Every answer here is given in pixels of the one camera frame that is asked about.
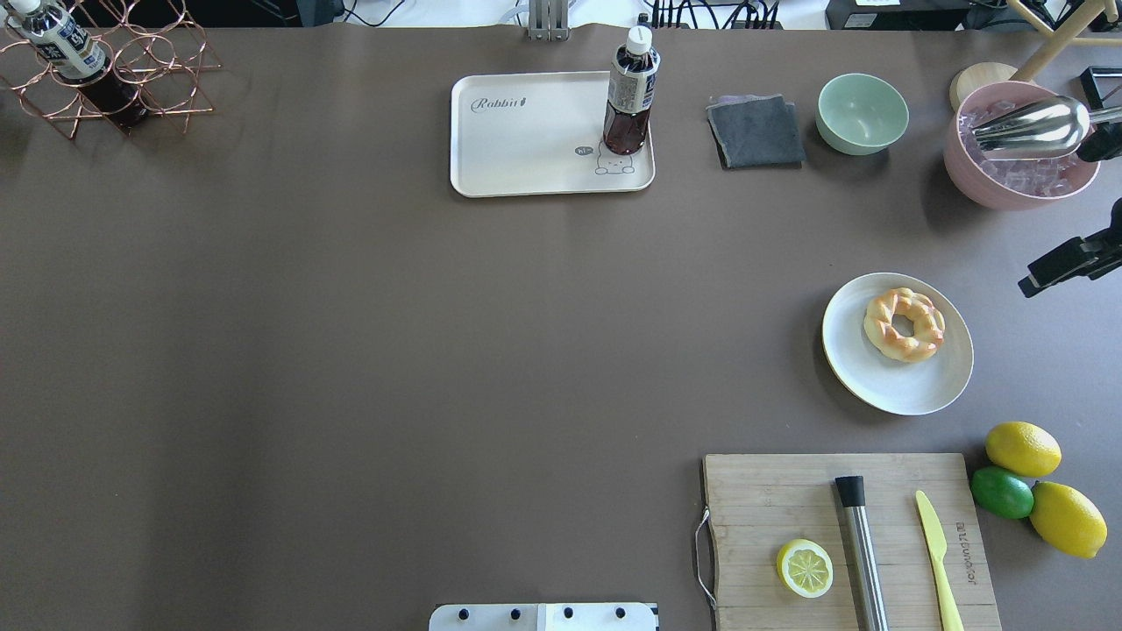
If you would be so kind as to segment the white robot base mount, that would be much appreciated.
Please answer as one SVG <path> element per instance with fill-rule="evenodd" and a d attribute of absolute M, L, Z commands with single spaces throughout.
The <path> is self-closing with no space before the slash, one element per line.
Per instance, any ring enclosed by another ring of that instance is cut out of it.
<path fill-rule="evenodd" d="M 656 604 L 642 602 L 447 604 L 429 630 L 657 630 Z"/>

